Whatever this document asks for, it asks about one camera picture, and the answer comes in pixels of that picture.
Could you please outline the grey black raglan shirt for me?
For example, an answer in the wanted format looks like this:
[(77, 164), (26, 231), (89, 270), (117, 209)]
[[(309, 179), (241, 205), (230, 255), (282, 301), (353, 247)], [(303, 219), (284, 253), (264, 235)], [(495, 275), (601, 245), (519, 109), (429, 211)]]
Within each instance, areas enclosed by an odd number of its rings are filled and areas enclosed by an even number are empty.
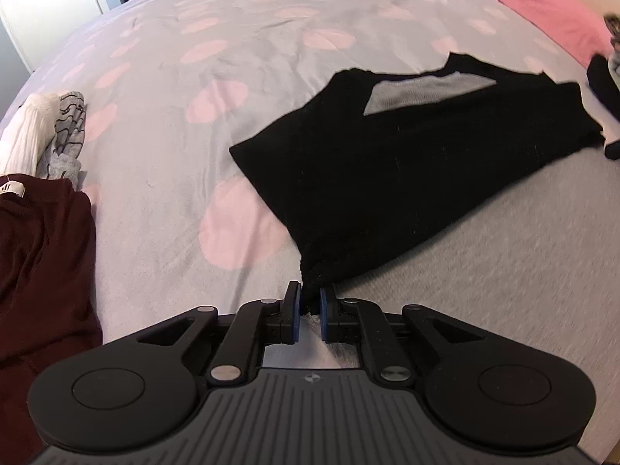
[(320, 290), (381, 307), (406, 386), (290, 375), (236, 406), (270, 462), (546, 464), (619, 441), (619, 167), (577, 83), (451, 55), (350, 69), (232, 146)]

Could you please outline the black folded garment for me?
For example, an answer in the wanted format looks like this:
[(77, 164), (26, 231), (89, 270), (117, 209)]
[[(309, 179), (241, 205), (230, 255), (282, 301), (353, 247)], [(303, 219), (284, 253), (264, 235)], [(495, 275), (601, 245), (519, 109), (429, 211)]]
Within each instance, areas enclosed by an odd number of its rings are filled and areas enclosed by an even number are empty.
[(598, 101), (620, 121), (620, 93), (619, 87), (611, 77), (607, 60), (604, 56), (593, 56), (586, 68), (587, 83)]

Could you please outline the pink pillow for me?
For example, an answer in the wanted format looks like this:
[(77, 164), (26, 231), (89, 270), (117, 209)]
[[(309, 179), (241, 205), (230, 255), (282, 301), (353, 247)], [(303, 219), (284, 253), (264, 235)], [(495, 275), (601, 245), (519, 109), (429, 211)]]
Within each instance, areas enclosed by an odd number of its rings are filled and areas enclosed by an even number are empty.
[(498, 0), (537, 26), (582, 66), (596, 53), (613, 53), (603, 19), (580, 0)]

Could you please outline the striped olive folded garment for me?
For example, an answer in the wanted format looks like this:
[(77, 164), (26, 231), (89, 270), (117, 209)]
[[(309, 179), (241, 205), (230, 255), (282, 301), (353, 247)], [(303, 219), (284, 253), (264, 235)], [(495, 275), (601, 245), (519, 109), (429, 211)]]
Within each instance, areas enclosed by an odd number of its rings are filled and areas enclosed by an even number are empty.
[(620, 52), (620, 15), (608, 13), (603, 16), (605, 26), (611, 34), (611, 46), (616, 53)]

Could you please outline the maroon sweater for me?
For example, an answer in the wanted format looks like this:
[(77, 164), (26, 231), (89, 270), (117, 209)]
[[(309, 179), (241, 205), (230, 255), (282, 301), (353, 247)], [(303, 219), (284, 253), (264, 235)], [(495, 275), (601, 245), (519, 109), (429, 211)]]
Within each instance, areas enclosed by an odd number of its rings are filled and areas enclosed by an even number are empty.
[(102, 343), (91, 302), (96, 226), (69, 179), (1, 179), (1, 461), (24, 464), (42, 443), (28, 391), (52, 364)]

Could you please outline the pink dotted bed sheet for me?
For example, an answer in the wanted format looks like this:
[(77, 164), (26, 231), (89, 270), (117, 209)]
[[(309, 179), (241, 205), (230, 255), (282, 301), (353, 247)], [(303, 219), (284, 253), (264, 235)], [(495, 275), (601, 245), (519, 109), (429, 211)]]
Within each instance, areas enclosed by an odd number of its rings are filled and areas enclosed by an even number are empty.
[(497, 0), (133, 0), (62, 42), (22, 87), (85, 98), (105, 340), (201, 300), (223, 312), (300, 274), (282, 224), (230, 147), (338, 71), (429, 71), (468, 53), (583, 82), (586, 71)]

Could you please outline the grey checked garment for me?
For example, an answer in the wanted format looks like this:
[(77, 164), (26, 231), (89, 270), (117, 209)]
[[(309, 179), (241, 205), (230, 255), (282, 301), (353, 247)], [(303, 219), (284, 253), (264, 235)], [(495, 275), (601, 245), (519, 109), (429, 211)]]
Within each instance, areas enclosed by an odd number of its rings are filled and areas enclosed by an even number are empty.
[(85, 141), (86, 104), (78, 91), (59, 96), (55, 134), (42, 153), (36, 176), (40, 179), (68, 179), (78, 189), (82, 164), (79, 156)]

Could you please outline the white knit garment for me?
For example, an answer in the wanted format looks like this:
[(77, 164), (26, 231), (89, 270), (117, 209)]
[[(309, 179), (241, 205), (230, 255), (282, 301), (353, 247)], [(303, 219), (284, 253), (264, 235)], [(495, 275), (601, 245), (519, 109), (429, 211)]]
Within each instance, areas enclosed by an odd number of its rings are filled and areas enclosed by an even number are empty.
[(55, 136), (60, 114), (56, 93), (32, 93), (18, 108), (1, 136), (1, 174), (34, 175), (42, 153)]

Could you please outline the white door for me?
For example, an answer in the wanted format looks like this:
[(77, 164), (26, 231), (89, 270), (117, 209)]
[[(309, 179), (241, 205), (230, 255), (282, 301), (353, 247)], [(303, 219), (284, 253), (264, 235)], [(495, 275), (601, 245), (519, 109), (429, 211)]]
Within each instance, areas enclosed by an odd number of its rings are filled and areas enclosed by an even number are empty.
[(76, 29), (107, 10), (106, 0), (1, 0), (1, 22), (34, 71)]

